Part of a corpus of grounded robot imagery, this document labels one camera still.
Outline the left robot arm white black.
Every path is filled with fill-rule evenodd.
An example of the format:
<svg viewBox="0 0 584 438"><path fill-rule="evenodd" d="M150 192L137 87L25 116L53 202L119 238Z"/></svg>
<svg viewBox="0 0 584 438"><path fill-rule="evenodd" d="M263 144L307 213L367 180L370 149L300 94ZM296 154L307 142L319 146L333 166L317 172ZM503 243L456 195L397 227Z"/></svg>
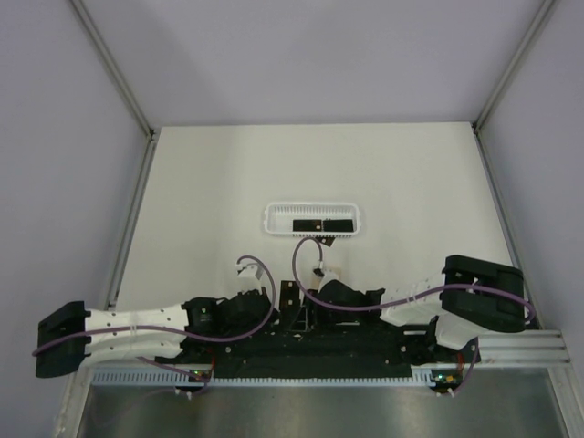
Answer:
<svg viewBox="0 0 584 438"><path fill-rule="evenodd" d="M247 339L276 314L262 287L231 298L196 297L139 311L101 311L72 301L38 323L35 374L52 379L97 363L134 358L175 362L182 356L194 362L208 344Z"/></svg>

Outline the beige card holder wallet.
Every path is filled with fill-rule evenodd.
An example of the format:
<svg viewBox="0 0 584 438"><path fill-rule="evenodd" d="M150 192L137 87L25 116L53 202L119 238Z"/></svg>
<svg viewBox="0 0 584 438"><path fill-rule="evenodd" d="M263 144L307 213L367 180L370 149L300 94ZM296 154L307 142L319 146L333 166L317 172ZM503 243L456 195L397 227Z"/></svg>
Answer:
<svg viewBox="0 0 584 438"><path fill-rule="evenodd" d="M341 270L339 268L325 266L320 263L312 270L309 289L320 290L330 281L340 280L340 274Z"/></svg>

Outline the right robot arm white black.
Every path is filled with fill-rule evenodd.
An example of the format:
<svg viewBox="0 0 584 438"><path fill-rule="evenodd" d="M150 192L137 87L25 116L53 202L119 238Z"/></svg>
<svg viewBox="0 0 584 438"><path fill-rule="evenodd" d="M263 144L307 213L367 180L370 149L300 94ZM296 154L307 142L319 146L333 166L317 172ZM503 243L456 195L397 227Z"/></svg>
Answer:
<svg viewBox="0 0 584 438"><path fill-rule="evenodd" d="M536 315L521 270L463 255L448 256L439 276L390 294L384 288L360 292L327 270L313 300L334 313L377 316L397 328L431 326L425 347L439 361L482 335L520 333Z"/></svg>

